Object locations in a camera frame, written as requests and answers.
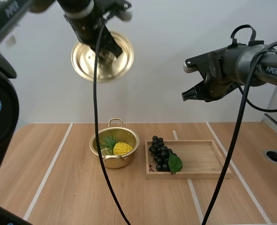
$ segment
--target golden pot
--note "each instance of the golden pot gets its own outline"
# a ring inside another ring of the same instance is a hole
[[[111,125],[111,122],[113,120],[119,120],[120,127],[113,127]],[[139,137],[137,133],[123,127],[123,121],[120,118],[112,118],[108,122],[108,128],[105,128],[99,131],[100,145],[104,143],[103,142],[104,137],[111,136],[111,135],[113,135],[113,137],[116,137],[119,140],[119,142],[124,142],[131,145],[133,149],[127,154],[124,154],[121,156],[118,156],[118,155],[102,156],[104,165],[107,168],[112,168],[112,169],[127,166],[133,160],[134,152],[139,145]],[[93,153],[95,153],[98,156],[95,135],[93,135],[93,137],[90,139],[90,149],[92,150]]]

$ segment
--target green leaf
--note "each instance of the green leaf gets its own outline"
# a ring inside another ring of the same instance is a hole
[[[182,160],[179,157],[173,155],[172,153],[170,153],[168,165],[169,165],[172,173],[176,173],[176,172],[180,171],[183,167]]]

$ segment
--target round hole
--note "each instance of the round hole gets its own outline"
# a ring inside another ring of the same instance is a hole
[[[277,163],[277,152],[268,151],[268,152],[266,153],[266,156],[267,156],[268,158],[270,158],[270,160],[272,160],[272,161],[274,161],[274,162]]]

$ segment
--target wooden table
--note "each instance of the wooden table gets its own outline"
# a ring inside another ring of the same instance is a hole
[[[234,123],[125,124],[141,139],[134,161],[107,169],[132,225],[200,224],[217,180],[146,180],[144,140],[216,142],[225,156]],[[98,158],[89,149],[93,124],[30,124],[14,135],[0,169],[0,206],[34,225],[122,225]],[[277,224],[277,134],[243,123],[230,169],[208,224]]]

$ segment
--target golden pot lid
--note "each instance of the golden pot lid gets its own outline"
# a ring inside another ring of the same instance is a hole
[[[111,63],[104,60],[97,62],[97,82],[108,82],[122,77],[131,68],[134,60],[134,50],[130,42],[121,34],[110,31],[116,43],[122,48],[123,53],[113,59]],[[95,52],[88,45],[79,41],[72,50],[72,64],[80,77],[93,82]]]

